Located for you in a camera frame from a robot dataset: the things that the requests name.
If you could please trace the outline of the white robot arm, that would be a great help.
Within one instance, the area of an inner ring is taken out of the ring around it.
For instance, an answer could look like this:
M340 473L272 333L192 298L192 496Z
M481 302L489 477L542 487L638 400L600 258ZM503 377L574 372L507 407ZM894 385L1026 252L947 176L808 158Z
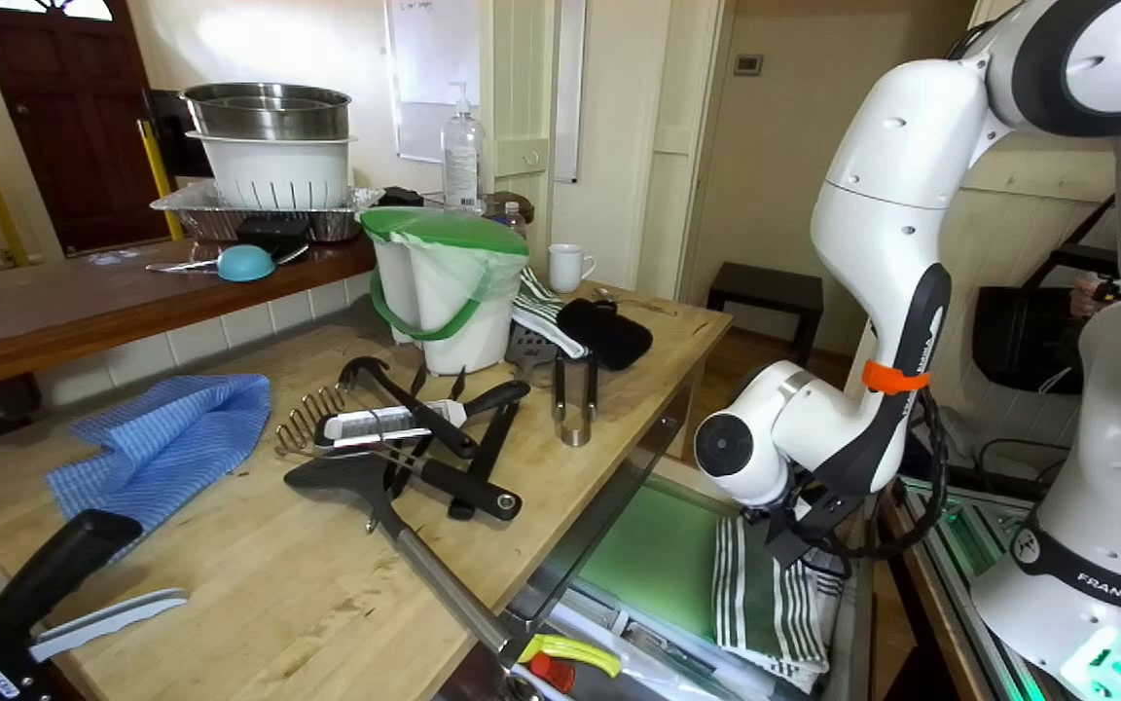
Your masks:
M894 478L951 303L940 224L966 173L1009 132L1105 139L1121 216L1121 0L1021 0L961 55L901 62L864 99L808 220L824 269L872 325L859 385L840 395L774 363L698 434L700 473L766 525L774 561L820 548ZM1121 302L1092 313L1079 354L1069 455L973 582L973 608L1079 701L1121 701Z

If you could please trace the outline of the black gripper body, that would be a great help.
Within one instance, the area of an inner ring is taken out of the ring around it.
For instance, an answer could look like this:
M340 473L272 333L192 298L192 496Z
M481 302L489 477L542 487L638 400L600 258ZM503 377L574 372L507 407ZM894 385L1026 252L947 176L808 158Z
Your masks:
M807 552L824 548L824 539L816 530L807 530L791 507L769 507L766 509L766 552L778 565L792 565Z

